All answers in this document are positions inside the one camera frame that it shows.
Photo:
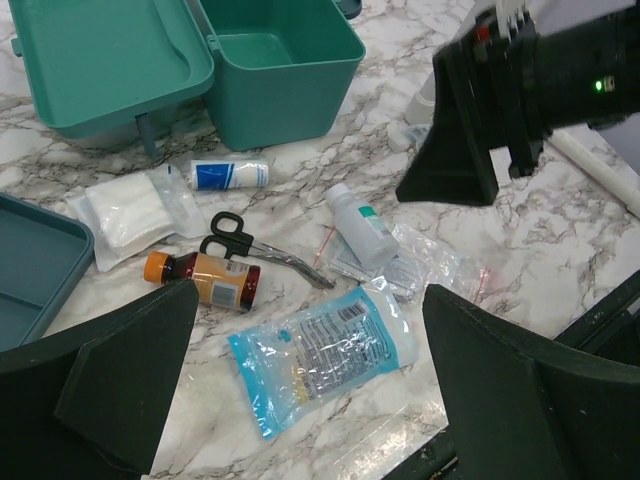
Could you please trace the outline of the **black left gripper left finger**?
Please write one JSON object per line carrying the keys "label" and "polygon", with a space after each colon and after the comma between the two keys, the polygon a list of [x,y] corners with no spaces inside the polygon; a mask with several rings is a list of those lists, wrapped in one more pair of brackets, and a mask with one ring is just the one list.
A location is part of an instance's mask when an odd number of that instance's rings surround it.
{"label": "black left gripper left finger", "polygon": [[190,280],[1,355],[4,479],[139,479],[198,307]]}

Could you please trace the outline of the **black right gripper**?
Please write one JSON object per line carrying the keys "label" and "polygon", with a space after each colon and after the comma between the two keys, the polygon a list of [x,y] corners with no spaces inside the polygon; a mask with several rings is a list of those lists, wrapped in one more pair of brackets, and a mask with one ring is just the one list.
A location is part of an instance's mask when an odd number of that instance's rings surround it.
{"label": "black right gripper", "polygon": [[498,193],[490,156],[495,106],[513,178],[530,176],[553,131],[624,121],[639,110],[639,6],[541,35],[527,10],[507,35],[496,8],[482,11],[467,40],[433,58],[432,125],[397,186],[401,203],[489,206]]}

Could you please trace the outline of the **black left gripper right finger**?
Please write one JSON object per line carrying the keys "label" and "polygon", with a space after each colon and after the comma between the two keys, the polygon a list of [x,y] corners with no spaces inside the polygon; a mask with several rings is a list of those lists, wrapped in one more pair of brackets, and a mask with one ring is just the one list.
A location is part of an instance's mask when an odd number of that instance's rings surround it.
{"label": "black left gripper right finger", "polygon": [[424,324],[467,479],[636,479],[639,369],[550,340],[441,285]]}

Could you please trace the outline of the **clear white cap liquid bottle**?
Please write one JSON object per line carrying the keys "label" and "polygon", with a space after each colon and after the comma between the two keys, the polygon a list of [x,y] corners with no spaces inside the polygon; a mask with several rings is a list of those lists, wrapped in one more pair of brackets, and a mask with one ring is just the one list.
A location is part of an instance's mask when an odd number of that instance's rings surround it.
{"label": "clear white cap liquid bottle", "polygon": [[345,184],[331,187],[326,201],[333,212],[335,228],[364,268],[381,268],[398,253],[398,241],[376,210]]}

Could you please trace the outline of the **small foil packet bag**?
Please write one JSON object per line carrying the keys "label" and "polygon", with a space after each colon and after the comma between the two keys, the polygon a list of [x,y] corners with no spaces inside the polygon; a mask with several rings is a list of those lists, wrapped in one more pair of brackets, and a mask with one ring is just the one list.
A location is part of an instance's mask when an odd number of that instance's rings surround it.
{"label": "small foil packet bag", "polygon": [[314,267],[359,283],[384,276],[399,301],[414,303],[426,288],[428,268],[426,262],[414,253],[412,243],[402,233],[403,227],[403,224],[392,227],[392,235],[400,245],[398,253],[389,263],[377,269],[365,269],[341,234],[331,228],[317,251]]}

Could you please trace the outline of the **amber orange cap pill bottle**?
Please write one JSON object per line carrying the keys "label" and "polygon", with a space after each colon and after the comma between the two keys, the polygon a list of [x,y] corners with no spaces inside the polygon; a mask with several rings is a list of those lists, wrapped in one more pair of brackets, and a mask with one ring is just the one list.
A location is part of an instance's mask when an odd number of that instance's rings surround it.
{"label": "amber orange cap pill bottle", "polygon": [[239,312],[249,312],[257,293],[261,268],[257,265],[193,252],[182,256],[152,251],[143,278],[153,284],[192,280],[200,302]]}

